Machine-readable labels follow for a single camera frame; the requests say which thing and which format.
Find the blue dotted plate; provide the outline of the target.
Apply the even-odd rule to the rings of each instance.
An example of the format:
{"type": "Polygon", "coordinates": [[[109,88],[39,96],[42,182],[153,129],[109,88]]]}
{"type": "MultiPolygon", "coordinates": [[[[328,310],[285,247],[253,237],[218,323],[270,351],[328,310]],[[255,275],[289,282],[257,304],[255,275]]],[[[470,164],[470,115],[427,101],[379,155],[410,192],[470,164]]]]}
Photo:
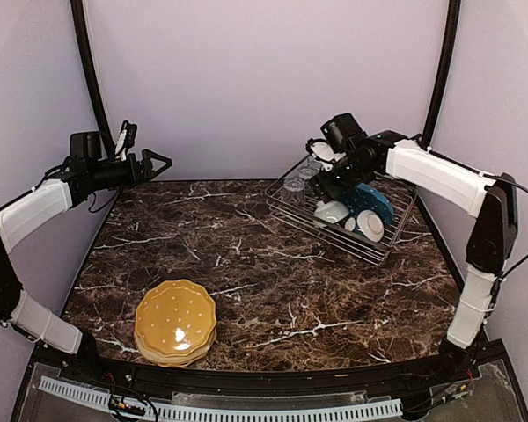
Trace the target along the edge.
{"type": "Polygon", "coordinates": [[[395,217],[390,201],[374,187],[361,183],[341,196],[341,202],[348,208],[350,215],[357,217],[362,211],[373,211],[389,226],[395,217]]]}

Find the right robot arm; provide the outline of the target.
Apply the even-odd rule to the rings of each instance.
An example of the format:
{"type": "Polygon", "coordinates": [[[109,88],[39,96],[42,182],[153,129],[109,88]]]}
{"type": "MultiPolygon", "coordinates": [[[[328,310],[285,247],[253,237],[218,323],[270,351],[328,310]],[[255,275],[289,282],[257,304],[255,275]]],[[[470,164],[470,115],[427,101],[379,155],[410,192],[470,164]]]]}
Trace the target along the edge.
{"type": "Polygon", "coordinates": [[[453,318],[431,363],[441,382],[465,371],[477,352],[476,342],[495,310],[506,264],[517,239],[514,179],[496,176],[440,155],[392,130],[375,135],[338,135],[311,139],[307,151],[323,164],[312,189],[323,201],[338,200],[359,182],[386,176],[421,188],[465,213],[463,284],[453,318]]]}

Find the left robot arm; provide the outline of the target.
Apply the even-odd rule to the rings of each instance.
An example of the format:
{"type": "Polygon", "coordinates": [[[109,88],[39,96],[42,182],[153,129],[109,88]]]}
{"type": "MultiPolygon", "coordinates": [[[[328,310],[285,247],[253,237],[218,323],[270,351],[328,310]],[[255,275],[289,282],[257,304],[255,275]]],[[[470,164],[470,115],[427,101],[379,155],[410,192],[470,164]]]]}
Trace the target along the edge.
{"type": "Polygon", "coordinates": [[[73,355],[73,370],[88,383],[106,377],[95,338],[59,316],[59,302],[45,293],[54,277],[68,287],[77,261],[70,247],[91,239],[88,222],[77,213],[70,227],[67,212],[105,190],[118,191],[150,181],[172,166],[169,157],[144,150],[141,157],[98,159],[71,155],[47,171],[45,178],[0,209],[0,325],[35,343],[73,355]],[[62,259],[69,258],[67,265],[62,259]]]}

